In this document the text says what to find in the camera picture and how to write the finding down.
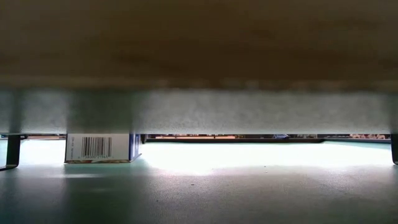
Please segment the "green table mat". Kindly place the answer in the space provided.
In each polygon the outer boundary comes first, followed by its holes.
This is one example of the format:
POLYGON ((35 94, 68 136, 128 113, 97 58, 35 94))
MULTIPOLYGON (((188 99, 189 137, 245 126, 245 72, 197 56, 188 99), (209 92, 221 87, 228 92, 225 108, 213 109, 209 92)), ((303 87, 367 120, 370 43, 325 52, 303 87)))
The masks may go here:
POLYGON ((0 224, 398 224, 387 144, 150 143, 127 164, 64 164, 26 141, 0 172, 0 224))

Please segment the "wooden shelf with black legs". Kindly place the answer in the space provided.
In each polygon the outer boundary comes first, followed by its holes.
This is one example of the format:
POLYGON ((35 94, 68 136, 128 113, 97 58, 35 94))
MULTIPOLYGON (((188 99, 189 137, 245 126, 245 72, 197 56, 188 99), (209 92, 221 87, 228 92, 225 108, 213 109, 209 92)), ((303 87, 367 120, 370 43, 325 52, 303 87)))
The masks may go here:
POLYGON ((388 133, 398 0, 0 0, 0 171, 26 134, 388 133))

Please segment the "blue cereal box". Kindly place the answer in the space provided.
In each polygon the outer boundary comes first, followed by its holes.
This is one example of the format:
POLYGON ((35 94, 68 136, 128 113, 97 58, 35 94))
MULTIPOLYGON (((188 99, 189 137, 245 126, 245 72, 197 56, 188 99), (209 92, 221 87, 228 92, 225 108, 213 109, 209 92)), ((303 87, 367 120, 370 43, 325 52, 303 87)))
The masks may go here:
POLYGON ((130 163, 141 145, 139 134, 67 134, 64 163, 130 163))

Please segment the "black metal table frame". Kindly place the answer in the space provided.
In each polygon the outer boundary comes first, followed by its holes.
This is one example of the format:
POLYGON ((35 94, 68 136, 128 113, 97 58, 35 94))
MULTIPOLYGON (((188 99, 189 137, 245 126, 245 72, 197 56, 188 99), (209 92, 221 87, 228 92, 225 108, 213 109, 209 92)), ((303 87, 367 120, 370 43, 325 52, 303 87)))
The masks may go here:
POLYGON ((363 142, 363 143, 381 143, 390 144, 390 139, 345 139, 345 138, 283 138, 283 139, 264 139, 264 138, 146 138, 141 142, 143 144, 150 142, 177 142, 177 143, 203 143, 203 144, 215 144, 215 143, 322 143, 325 141, 335 142, 363 142))

